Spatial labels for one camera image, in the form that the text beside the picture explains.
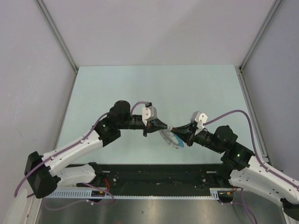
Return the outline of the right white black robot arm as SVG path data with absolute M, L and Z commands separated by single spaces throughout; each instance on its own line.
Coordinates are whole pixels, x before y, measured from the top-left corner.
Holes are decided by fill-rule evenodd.
M 171 132 L 188 146 L 197 143 L 222 155 L 215 181 L 220 187 L 229 185 L 251 191 L 270 200 L 289 217 L 299 219 L 299 182 L 237 142 L 238 136 L 229 126 L 220 126 L 214 133 L 196 131 L 192 124 L 172 128 Z

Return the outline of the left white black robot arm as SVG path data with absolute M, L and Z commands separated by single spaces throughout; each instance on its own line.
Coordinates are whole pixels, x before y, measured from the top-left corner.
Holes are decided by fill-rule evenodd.
M 58 187 L 78 183 L 99 186 L 103 174 L 95 163 L 88 163 L 79 170 L 68 169 L 79 157 L 100 149 L 121 136 L 121 130 L 142 130 L 143 135 L 165 130 L 168 125 L 157 117 L 157 110 L 150 102 L 145 102 L 140 115 L 133 115 L 129 102 L 117 101 L 109 112 L 104 113 L 92 128 L 69 145 L 43 155 L 32 152 L 26 162 L 24 179 L 28 181 L 36 198 L 44 198 Z

